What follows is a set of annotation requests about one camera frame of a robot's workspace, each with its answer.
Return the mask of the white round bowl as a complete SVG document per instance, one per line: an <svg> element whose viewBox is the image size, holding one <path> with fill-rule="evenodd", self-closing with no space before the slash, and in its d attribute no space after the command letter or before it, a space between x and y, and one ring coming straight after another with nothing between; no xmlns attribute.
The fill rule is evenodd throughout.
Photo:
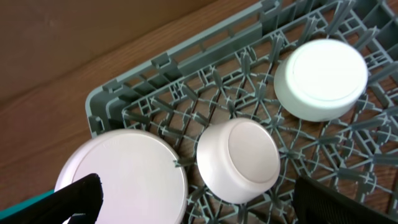
<svg viewBox="0 0 398 224"><path fill-rule="evenodd" d="M352 46L334 39L309 41L277 67L274 90L292 115L320 122L347 113L366 89L368 67Z"/></svg>

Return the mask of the pink plate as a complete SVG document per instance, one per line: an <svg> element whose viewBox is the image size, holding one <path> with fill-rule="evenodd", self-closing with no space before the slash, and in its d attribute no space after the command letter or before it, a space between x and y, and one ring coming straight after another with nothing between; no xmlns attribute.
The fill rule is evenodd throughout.
<svg viewBox="0 0 398 224"><path fill-rule="evenodd" d="M67 160L55 190L98 174L103 204L97 223L181 223L187 175L177 153L161 138L134 129L101 134Z"/></svg>

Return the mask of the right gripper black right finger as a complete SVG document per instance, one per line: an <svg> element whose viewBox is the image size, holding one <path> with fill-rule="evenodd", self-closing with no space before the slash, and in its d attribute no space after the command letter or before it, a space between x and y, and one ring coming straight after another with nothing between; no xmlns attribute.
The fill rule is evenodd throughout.
<svg viewBox="0 0 398 224"><path fill-rule="evenodd" d="M374 211L307 177L295 182L293 201L299 223L396 224Z"/></svg>

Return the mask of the pink bowl with food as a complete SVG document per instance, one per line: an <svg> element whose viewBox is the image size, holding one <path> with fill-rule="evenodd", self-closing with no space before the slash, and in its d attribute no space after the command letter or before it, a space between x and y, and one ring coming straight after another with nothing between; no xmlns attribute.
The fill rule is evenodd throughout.
<svg viewBox="0 0 398 224"><path fill-rule="evenodd" d="M246 203L279 178L280 156L272 136L259 123L235 118L204 130L197 165L205 185L228 203Z"/></svg>

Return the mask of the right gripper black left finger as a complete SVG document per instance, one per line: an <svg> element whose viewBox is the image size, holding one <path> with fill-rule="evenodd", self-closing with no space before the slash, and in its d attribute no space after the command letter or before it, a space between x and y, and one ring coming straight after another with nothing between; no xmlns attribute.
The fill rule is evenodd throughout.
<svg viewBox="0 0 398 224"><path fill-rule="evenodd" d="M1 224L94 224L102 204L101 180L98 174L92 173L3 218Z"/></svg>

